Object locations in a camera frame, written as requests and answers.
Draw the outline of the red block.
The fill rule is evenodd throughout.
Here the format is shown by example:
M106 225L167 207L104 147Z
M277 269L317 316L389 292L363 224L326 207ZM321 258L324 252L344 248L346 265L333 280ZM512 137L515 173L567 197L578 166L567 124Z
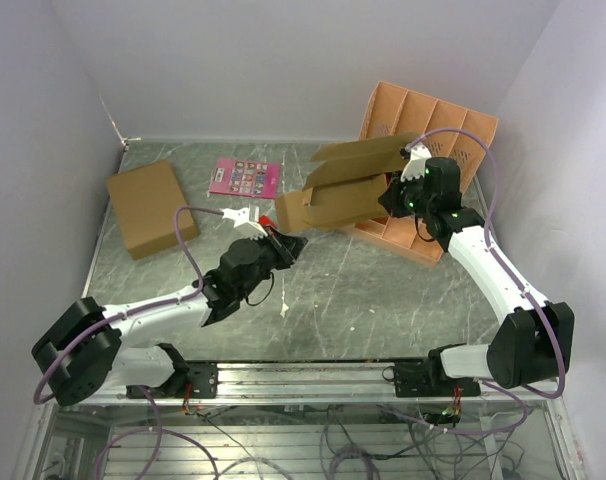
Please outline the red block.
M273 220L271 220L268 216L266 215L261 215L259 217L259 224L263 227L270 227L272 229L277 229L277 225L274 223Z

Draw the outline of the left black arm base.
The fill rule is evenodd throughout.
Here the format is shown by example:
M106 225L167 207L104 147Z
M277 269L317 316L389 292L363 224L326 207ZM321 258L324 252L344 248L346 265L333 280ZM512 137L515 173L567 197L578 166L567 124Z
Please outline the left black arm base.
M188 361L175 367L145 367L126 384L127 399L143 399L139 386L146 387L154 399L213 399L218 389L218 367L215 363Z

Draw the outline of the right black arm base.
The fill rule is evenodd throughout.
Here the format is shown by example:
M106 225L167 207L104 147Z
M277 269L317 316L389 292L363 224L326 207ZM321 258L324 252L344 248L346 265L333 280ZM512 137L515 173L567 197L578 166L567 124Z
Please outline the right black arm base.
M395 362L382 371L397 398L476 397L481 388L472 378L449 378L440 367L428 360Z

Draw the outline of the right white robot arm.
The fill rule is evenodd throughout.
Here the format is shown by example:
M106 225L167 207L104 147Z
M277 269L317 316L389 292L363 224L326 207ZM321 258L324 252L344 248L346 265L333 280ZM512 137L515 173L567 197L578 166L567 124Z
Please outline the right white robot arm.
M574 313L534 288L493 239L485 220L462 204L460 169L446 157L409 158L392 177L380 204L393 217L411 216L422 237L436 242L472 277L499 322L487 345L456 345L438 351L439 362L423 373L425 387L442 396L459 378L491 379L505 389L530 388L569 369Z

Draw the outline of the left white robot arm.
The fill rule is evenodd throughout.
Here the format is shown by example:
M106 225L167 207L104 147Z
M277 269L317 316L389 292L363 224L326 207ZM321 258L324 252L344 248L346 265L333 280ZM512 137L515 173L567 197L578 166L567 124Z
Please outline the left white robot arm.
M122 305L72 303L32 348L43 377L34 401L76 405L103 388L144 386L162 398L196 384L190 363L161 338L214 325L240 310L264 281L295 264L308 241L269 229L234 241L217 268L183 289Z

